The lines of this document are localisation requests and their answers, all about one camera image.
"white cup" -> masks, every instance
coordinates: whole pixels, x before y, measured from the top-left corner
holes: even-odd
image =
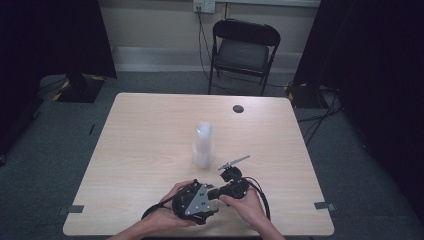
[[[215,146],[212,140],[212,125],[200,122],[196,126],[196,138],[193,142],[193,162],[199,168],[211,166]]]

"chair backrest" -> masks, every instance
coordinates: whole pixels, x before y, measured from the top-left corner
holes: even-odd
[[[213,35],[214,41],[216,37],[220,37],[274,47],[278,47],[281,40],[278,31],[269,25],[236,19],[224,19],[215,23]]]

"chair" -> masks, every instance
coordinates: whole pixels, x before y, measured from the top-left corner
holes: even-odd
[[[219,49],[218,38],[222,39]],[[260,77],[260,95],[263,96],[280,39],[278,31],[266,24],[236,19],[224,19],[215,23],[208,94],[211,94],[215,68],[218,77],[219,70]]]

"wall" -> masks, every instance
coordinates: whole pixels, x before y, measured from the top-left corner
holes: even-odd
[[[198,49],[199,19],[187,0],[100,0],[112,46]],[[215,14],[202,14],[211,46],[213,24],[224,18],[225,3],[216,3]],[[302,53],[313,24],[316,7],[269,6],[231,3],[227,17],[266,23],[281,34],[279,52]]]

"table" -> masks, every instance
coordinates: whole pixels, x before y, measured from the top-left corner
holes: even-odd
[[[236,113],[233,106],[244,112]],[[215,159],[209,169],[192,162],[196,124],[213,126]],[[198,179],[225,185],[218,167],[237,164],[267,196],[271,218],[284,235],[331,235],[324,198],[290,102],[285,98],[213,95],[118,94],[69,213],[66,235],[114,235],[140,220],[176,182]],[[161,236],[255,236],[236,211],[220,211],[202,226]]]

